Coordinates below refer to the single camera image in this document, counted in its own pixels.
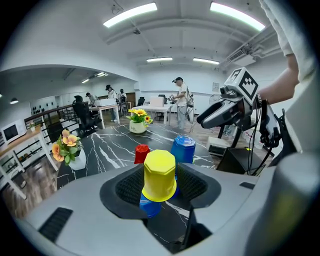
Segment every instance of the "office chair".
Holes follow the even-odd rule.
[[[145,103],[145,97],[140,97],[138,100],[138,106],[142,106]]]
[[[164,98],[164,99],[163,99],[163,103],[164,103],[164,104],[167,104],[167,100],[168,100],[168,99],[166,98],[166,95],[164,95],[164,94],[159,94],[158,97],[163,97],[163,98]],[[154,119],[159,118],[159,121],[160,121],[160,119],[165,118],[165,113],[156,112],[155,114],[156,114],[156,115],[157,115],[157,114],[160,114],[160,115],[157,115]]]
[[[73,110],[76,113],[79,120],[79,134],[83,136],[87,131],[93,130],[95,132],[95,126],[99,124],[102,120],[98,115],[90,115],[88,103],[80,102],[75,100],[72,104]]]

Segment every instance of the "table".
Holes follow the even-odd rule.
[[[103,129],[105,129],[106,127],[105,127],[105,122],[104,122],[104,117],[102,115],[102,111],[109,110],[109,109],[115,109],[116,120],[117,120],[117,123],[120,124],[118,105],[89,107],[90,111],[99,111],[101,119],[102,119],[102,128]]]
[[[48,157],[48,160],[50,161],[51,165],[53,166],[53,168],[58,171],[58,167],[56,166],[55,162],[53,161],[53,159],[50,156],[50,151],[47,148],[47,143],[45,142],[45,139],[41,133],[41,127],[38,125],[35,127],[34,131],[31,131],[30,129],[27,130],[26,134],[17,138],[16,140],[14,140],[13,142],[9,143],[8,145],[3,145],[2,147],[0,147],[0,159],[2,159],[3,157],[5,157],[7,154],[12,153],[14,160],[17,162],[18,165],[18,169],[25,172],[25,168],[23,167],[23,165],[21,164],[21,162],[19,161],[17,154],[15,153],[15,147],[17,147],[18,145],[20,145],[21,143],[25,142],[26,140],[29,140],[33,137],[37,137],[39,139],[39,142],[41,144],[41,147],[44,151],[44,153],[46,154],[46,156]],[[17,192],[17,194],[19,196],[21,196],[23,199],[26,199],[27,196],[21,191],[21,189],[11,180],[12,177],[10,177],[10,173],[9,175],[5,172],[5,170],[2,168],[2,166],[0,165],[0,173],[3,175],[3,179],[5,181],[5,183],[9,183],[9,185],[13,188],[13,190],[15,192]]]
[[[163,124],[152,124],[142,134],[130,132],[128,124],[99,130],[81,140],[87,158],[85,169],[74,171],[62,164],[57,176],[57,189],[82,177],[133,165],[135,148],[139,144],[147,144],[151,151],[158,149],[170,152],[175,137],[180,134],[183,134],[182,130]],[[206,147],[197,140],[194,164],[209,169],[215,167]],[[190,205],[179,197],[161,205],[160,213],[148,220],[147,228],[164,245],[185,234]]]
[[[138,109],[143,109],[146,112],[160,112],[164,113],[164,118],[163,118],[163,124],[167,124],[167,116],[169,112],[169,118],[168,118],[168,125],[170,125],[170,120],[171,120],[171,109],[173,105],[172,104],[165,104],[164,106],[151,106],[151,105],[142,105],[142,106],[135,106],[132,109],[138,110]]]

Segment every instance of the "flower pot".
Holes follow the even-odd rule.
[[[81,148],[80,154],[75,157],[75,161],[70,161],[69,166],[73,170],[82,170],[86,168],[86,154],[83,148]]]
[[[142,134],[147,130],[147,128],[145,127],[145,122],[133,122],[131,120],[129,126],[130,132],[134,134]]]

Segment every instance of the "white desk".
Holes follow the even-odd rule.
[[[135,106],[133,109],[135,110],[145,110],[146,112],[160,112],[164,113],[164,119],[163,123],[166,125],[167,124],[167,116],[169,112],[169,118],[168,118],[168,125],[170,125],[170,120],[171,120],[171,108],[173,107],[172,104],[165,104],[164,106],[150,106],[150,105],[142,105],[142,106]]]
[[[38,137],[39,142],[41,144],[42,150],[44,151],[44,153],[46,154],[46,156],[48,157],[48,160],[50,161],[51,165],[53,166],[53,168],[58,171],[58,167],[56,166],[55,162],[53,161],[53,159],[50,156],[50,151],[47,148],[47,143],[45,142],[45,139],[43,137],[43,135],[41,134],[41,127],[40,126],[36,126],[35,127],[35,131],[31,131],[30,129],[27,130],[26,134],[17,138],[16,140],[14,140],[13,142],[9,143],[8,145],[3,145],[2,147],[0,147],[0,159],[2,159],[3,157],[5,157],[7,154],[12,153],[13,155],[13,159],[17,162],[17,168],[13,169],[11,171],[11,173],[7,174],[5,172],[5,170],[2,168],[2,166],[0,165],[0,173],[3,176],[4,182],[9,183],[9,185],[11,187],[13,187],[13,190],[15,192],[18,193],[19,196],[21,196],[23,199],[26,199],[27,196],[21,191],[21,189],[12,181],[12,175],[16,169],[19,169],[23,172],[25,172],[25,168],[23,167],[23,165],[21,164],[21,162],[19,161],[14,149],[15,147],[17,147],[18,145],[20,145],[21,143],[25,142],[26,140],[29,140],[31,138],[34,137]]]
[[[117,120],[117,123],[120,124],[118,105],[89,107],[90,111],[99,111],[101,119],[102,119],[102,127],[103,127],[103,129],[105,129],[106,127],[105,127],[105,122],[104,122],[104,117],[102,115],[102,111],[103,110],[109,110],[109,109],[115,109],[116,120]]]

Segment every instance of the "microwave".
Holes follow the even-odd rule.
[[[13,142],[27,132],[25,121],[20,119],[1,128],[2,138],[6,144]]]

